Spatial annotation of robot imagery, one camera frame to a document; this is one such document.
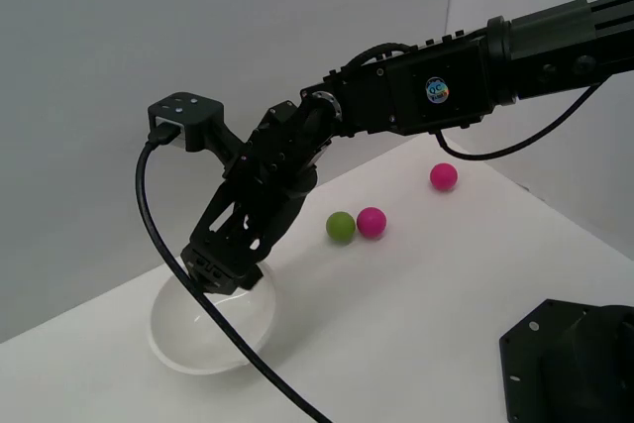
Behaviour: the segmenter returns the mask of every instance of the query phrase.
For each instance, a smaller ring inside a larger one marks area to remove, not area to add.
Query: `gray wall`
[[[451,0],[449,31],[512,19],[571,0]],[[509,146],[537,132],[581,93],[498,108],[451,138],[473,152]],[[560,129],[492,166],[634,259],[634,73],[611,78]]]
[[[448,0],[0,0],[0,341],[160,263],[137,216],[146,108],[223,101],[241,137],[359,51],[442,35]],[[399,144],[337,141],[329,179]],[[219,183],[211,154],[165,148],[149,196],[176,252]]]

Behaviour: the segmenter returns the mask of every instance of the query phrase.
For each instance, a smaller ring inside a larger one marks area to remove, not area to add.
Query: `wire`
[[[227,335],[227,337],[233,342],[238,350],[249,360],[253,366],[265,376],[279,391],[281,391],[290,401],[303,410],[308,416],[318,423],[332,423],[331,420],[326,418],[308,401],[302,398],[288,383],[286,383],[277,373],[275,373],[258,354],[249,347],[249,344],[238,334],[233,326],[225,319],[218,308],[209,301],[204,293],[198,288],[196,283],[191,280],[189,275],[180,267],[180,264],[176,261],[165,242],[162,240],[157,226],[155,225],[152,214],[150,213],[150,207],[148,206],[148,198],[146,196],[146,166],[148,164],[148,158],[152,151],[154,151],[159,144],[147,142],[141,151],[139,160],[137,162],[137,169],[135,173],[135,190],[137,193],[137,204],[139,205],[139,211],[143,223],[148,230],[148,234],[157,248],[158,253],[167,263],[171,272],[178,278],[181,284],[189,291],[189,294],[202,306],[202,308],[209,314],[214,322],[220,327],[220,329]]]
[[[587,98],[589,98],[592,95],[592,93],[594,93],[594,91],[596,91],[598,88],[601,87],[601,85],[606,81],[606,79],[602,80],[599,84],[595,84],[594,86],[591,86],[590,88],[588,88],[580,96],[580,98],[577,101],[575,101],[573,105],[564,112],[564,114],[562,114],[559,118],[557,118],[555,121],[553,121],[551,124],[546,126],[537,134],[534,134],[530,138],[522,141],[521,143],[517,143],[514,146],[510,146],[508,148],[495,151],[493,153],[488,153],[488,154],[459,153],[458,151],[455,151],[449,147],[449,145],[447,144],[447,141],[445,141],[445,136],[443,136],[443,133],[441,131],[435,132],[434,135],[436,136],[436,139],[438,140],[438,145],[441,147],[441,149],[456,159],[492,160],[492,159],[503,158],[513,153],[517,153],[518,151],[521,151],[524,148],[527,148],[531,144],[536,143],[537,141],[542,139],[547,134],[552,133],[555,129],[561,126],[568,118],[570,118],[573,115],[573,113],[575,113],[575,111],[577,111],[581,107],[581,105],[587,100]]]
[[[407,53],[411,52],[414,47],[406,44],[381,44],[371,49],[367,49],[364,52],[359,53],[353,59],[348,61],[344,67],[341,68],[342,73],[345,75],[350,74],[353,70],[363,66],[368,61],[375,57],[380,57],[384,54],[391,54],[394,52]]]

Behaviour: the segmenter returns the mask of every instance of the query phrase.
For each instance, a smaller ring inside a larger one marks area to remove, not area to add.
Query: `black metal bracket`
[[[499,340],[509,422],[549,422],[540,359],[562,333],[594,308],[547,299]]]

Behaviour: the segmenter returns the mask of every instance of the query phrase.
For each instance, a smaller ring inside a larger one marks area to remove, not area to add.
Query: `table surface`
[[[485,164],[457,163],[458,187],[435,192],[445,160],[420,137],[318,187],[267,260],[279,319],[263,356],[335,422],[502,423],[502,334],[546,298],[634,305],[630,260]],[[371,205],[388,217],[381,240],[326,240],[330,213]],[[307,421],[251,367],[190,376],[155,358],[168,276],[2,344],[3,421]]]

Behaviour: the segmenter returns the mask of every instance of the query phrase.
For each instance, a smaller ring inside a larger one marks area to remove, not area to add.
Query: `pink ball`
[[[439,163],[432,168],[429,179],[436,190],[446,192],[456,185],[458,171],[450,163]]]
[[[374,207],[364,208],[357,217],[357,228],[366,238],[378,238],[387,225],[385,214]]]

